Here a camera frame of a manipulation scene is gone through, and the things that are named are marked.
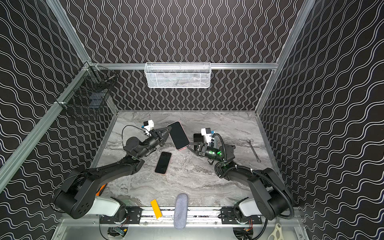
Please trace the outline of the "black phone taken from case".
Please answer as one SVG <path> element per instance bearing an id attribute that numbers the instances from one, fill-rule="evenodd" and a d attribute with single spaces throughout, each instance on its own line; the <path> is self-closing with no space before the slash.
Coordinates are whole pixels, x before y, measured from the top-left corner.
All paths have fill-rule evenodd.
<path id="1" fill-rule="evenodd" d="M 203 143 L 205 141 L 204 137 L 201 134 L 194 134 L 193 140 L 194 140 L 194 143 Z"/>

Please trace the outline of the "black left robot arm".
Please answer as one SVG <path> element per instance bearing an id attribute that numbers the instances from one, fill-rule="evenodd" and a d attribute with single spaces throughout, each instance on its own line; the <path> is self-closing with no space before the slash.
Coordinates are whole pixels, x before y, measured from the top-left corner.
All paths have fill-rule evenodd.
<path id="1" fill-rule="evenodd" d="M 123 147 L 126 156 L 115 163 L 83 171 L 73 170 L 53 191 L 53 205 L 73 219 L 85 215 L 103 215 L 116 223 L 123 222 L 127 218 L 126 204 L 114 198 L 97 196 L 97 193 L 105 184 L 137 173 L 145 163 L 143 158 L 165 144 L 171 129 L 153 129 L 144 141 L 137 137 L 129 138 Z"/>

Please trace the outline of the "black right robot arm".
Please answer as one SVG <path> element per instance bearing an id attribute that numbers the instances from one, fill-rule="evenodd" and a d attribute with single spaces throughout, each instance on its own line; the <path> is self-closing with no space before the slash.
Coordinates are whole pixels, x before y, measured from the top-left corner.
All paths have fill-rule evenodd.
<path id="1" fill-rule="evenodd" d="M 238 165 L 234 161 L 236 146 L 226 144 L 219 134 L 213 137 L 221 142 L 218 149 L 204 142 L 190 143 L 187 148 L 196 156 L 207 158 L 220 179 L 247 185 L 259 214 L 267 220 L 292 219 L 295 216 L 293 198 L 277 173 L 271 168 L 254 170 Z"/>

